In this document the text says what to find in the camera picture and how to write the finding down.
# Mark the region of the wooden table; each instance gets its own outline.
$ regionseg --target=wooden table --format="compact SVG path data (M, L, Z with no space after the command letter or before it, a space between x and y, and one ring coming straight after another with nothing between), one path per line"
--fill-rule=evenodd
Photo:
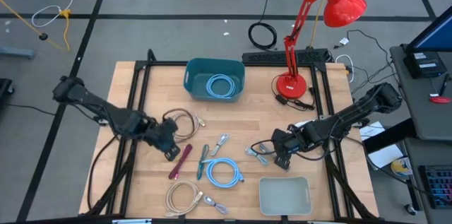
M108 101L118 107L125 107L131 87L134 62L121 61L116 65ZM328 80L331 86L331 95L335 111L352 104L350 89L345 75L343 64L327 64ZM201 102L194 101L182 86L184 66L153 66L150 70L150 80L144 111L157 120L167 110L182 107L195 112L206 122L196 135L189 140L193 150L181 168L180 179L195 182L204 194L209 195L219 204L227 206L230 212L223 215L212 206L200 202L187 218L196 219L240 219L240 220L280 220L280 216L265 216L259 208L258 181L261 177L306 177L309 181L312 212L308 216L289 216L290 220L333 220L331 200L326 178L326 166L323 160L311 162L293 156L289 172L273 164L262 166L253 156L246 155L244 150L252 143L268 139L275 128L286 129L288 124L316 119L316 111L300 112L276 102L270 91L270 82L275 75L286 71L284 67L247 67L246 82L243 95L236 103ZM299 73L311 86L309 69L300 68ZM322 96L324 113L326 102L320 74L318 74L319 87ZM312 96L305 94L301 100L312 102ZM181 130L186 129L187 121L178 120ZM201 181L196 181L198 161L204 144L212 149L217 143L221 133L229 133L230 140L216 155L228 157L237 161L245 182L239 183L231 189L214 187L205 174ZM352 130L350 137L359 139L359 132ZM100 128L94 156L112 138L109 128ZM93 203L102 196L112 179L114 162L117 156L118 143L113 143L100 157L93 176ZM342 142L345 168L348 182L364 205L374 214L378 215L374 191L372 189L369 171L362 147L344 140ZM306 156L315 157L322 154L321 150L305 153ZM164 218L164 197L167 189L174 182L168 179L168 174L176 165L179 156L174 162L166 161L160 151L140 142L135 161L135 168L129 194L127 217L129 218ZM232 168L221 164L214 170L214 176L220 182L229 181ZM341 215L345 215L342 192L338 186L338 198ZM118 208L122 186L117 193ZM177 206L186 206L192 199L189 188L181 187L174 193L174 202ZM80 212L87 211L86 190L80 207Z

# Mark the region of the teal plastic bin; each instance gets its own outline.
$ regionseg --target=teal plastic bin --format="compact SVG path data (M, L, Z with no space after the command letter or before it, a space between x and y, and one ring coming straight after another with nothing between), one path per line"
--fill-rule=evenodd
M234 81L235 92L231 98L214 98L207 93L207 81L216 74L224 74ZM236 102L242 94L244 86L245 66L240 61L195 58L186 65L184 87L195 100ZM229 89L229 83L224 80L217 80L212 84L213 92L219 95L226 94Z

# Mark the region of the lamp base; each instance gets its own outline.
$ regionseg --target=lamp base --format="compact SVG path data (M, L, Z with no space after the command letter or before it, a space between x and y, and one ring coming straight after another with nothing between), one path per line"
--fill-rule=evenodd
M284 73L276 81L276 90L287 99L297 99L306 92L306 81L302 76L297 74L297 80L289 76L289 72Z

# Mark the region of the blue cable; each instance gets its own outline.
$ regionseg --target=blue cable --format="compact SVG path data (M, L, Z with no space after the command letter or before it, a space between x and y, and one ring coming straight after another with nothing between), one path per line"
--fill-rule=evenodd
M226 94L218 95L213 92L212 84L217 80L224 80L229 83L230 89ZM216 74L216 75L212 76L211 78L209 78L209 80L207 81L206 90L207 90L207 93L214 98L228 99L228 98L231 98L235 93L235 83L229 76L226 76L223 74Z
M235 186L239 181L243 182L245 180L243 178L242 173L239 170L239 166L237 166L236 162L230 158L209 159L209 160L204 160L203 163L208 163L207 169L206 169L207 179L209 179L209 181L213 185L215 185L219 188L230 188L230 187ZM212 170L215 167L215 165L217 165L218 163L228 164L234 169L234 177L227 184L221 184L221 183L217 182L212 176Z

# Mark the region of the computer monitor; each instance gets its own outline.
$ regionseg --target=computer monitor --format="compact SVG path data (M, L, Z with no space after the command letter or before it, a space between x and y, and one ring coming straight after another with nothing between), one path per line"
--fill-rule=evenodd
M408 52L452 52L452 6L422 31L406 50Z

